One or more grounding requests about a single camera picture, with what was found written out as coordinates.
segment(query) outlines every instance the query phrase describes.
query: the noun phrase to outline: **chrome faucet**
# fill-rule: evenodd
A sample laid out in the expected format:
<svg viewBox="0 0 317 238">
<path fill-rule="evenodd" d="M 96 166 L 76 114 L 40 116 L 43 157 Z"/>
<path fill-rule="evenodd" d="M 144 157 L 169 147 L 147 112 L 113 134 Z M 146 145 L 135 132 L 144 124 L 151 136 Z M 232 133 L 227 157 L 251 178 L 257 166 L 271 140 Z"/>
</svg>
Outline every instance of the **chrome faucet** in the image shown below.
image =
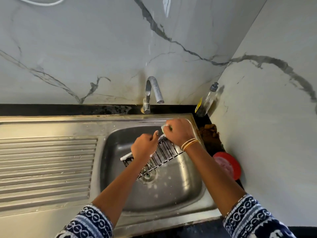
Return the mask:
<svg viewBox="0 0 317 238">
<path fill-rule="evenodd" d="M 151 112 L 150 111 L 150 95 L 151 95 L 152 87 L 154 90 L 156 102 L 164 103 L 163 96 L 162 96 L 162 93 L 156 78 L 153 76 L 148 77 L 146 81 L 146 86 L 145 86 L 145 98 L 143 99 L 143 107 L 141 108 L 141 112 L 144 114 L 149 114 Z"/>
</svg>

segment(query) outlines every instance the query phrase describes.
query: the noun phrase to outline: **patterned sleeve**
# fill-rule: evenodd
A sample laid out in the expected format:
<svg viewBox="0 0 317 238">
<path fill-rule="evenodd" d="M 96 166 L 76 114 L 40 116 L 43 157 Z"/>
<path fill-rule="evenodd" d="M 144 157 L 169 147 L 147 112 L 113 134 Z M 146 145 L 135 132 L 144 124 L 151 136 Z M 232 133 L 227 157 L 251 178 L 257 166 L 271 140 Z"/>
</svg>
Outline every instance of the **patterned sleeve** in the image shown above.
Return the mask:
<svg viewBox="0 0 317 238">
<path fill-rule="evenodd" d="M 112 223 L 89 204 L 55 238 L 112 238 Z"/>
<path fill-rule="evenodd" d="M 228 213 L 224 227 L 232 238 L 296 238 L 249 194 L 243 196 Z"/>
</svg>

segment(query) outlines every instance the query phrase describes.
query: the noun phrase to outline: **bangle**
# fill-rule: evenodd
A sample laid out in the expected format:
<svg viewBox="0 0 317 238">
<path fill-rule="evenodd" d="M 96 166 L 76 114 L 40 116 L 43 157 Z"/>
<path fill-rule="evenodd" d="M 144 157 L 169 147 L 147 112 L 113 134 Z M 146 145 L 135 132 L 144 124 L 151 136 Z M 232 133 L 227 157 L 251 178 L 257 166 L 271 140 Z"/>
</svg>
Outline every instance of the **bangle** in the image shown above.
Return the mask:
<svg viewBox="0 0 317 238">
<path fill-rule="evenodd" d="M 199 142 L 199 140 L 198 140 L 198 139 L 195 139 L 195 140 L 189 142 L 188 144 L 185 145 L 185 147 L 184 147 L 183 150 L 186 151 L 186 148 L 188 148 L 190 145 L 192 145 L 193 143 L 196 143 L 196 142 Z"/>
<path fill-rule="evenodd" d="M 184 151 L 184 146 L 186 145 L 186 144 L 188 144 L 189 142 L 191 142 L 191 141 L 193 141 L 193 140 L 196 140 L 196 138 L 193 138 L 193 139 L 190 139 L 190 140 L 187 140 L 182 146 L 181 146 L 181 150 L 183 150 Z"/>
</svg>

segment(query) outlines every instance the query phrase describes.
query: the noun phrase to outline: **wire rack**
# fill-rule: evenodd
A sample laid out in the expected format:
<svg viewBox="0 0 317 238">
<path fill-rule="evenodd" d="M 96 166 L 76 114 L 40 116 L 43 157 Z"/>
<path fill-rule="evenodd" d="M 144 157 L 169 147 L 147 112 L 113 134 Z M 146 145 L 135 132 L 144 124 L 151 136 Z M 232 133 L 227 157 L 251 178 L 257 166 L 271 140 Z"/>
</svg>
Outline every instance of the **wire rack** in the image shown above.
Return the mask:
<svg viewBox="0 0 317 238">
<path fill-rule="evenodd" d="M 175 146 L 171 141 L 169 141 L 166 137 L 162 137 L 158 141 L 158 147 L 156 152 L 150 158 L 150 161 L 144 166 L 141 170 L 138 178 L 148 174 L 152 170 L 160 167 L 162 164 L 170 161 L 171 159 L 179 156 L 184 151 L 180 149 L 180 147 Z M 125 160 L 123 160 L 124 165 L 127 167 L 129 163 L 133 160 L 133 155 L 128 156 Z"/>
</svg>

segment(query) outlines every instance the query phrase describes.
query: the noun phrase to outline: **plastic bottle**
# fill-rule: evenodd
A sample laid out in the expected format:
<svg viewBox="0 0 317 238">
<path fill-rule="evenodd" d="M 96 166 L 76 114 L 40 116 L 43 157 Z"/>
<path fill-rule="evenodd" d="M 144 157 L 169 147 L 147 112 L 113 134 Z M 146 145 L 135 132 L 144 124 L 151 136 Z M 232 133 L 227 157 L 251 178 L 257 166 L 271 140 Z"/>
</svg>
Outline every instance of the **plastic bottle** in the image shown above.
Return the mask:
<svg viewBox="0 0 317 238">
<path fill-rule="evenodd" d="M 210 106 L 212 105 L 212 102 L 215 98 L 217 89 L 218 89 L 218 83 L 215 82 L 214 84 L 211 85 L 208 94 L 200 98 L 200 101 L 195 108 L 195 114 L 198 117 L 204 117 L 206 115 L 206 113 L 210 109 Z"/>
</svg>

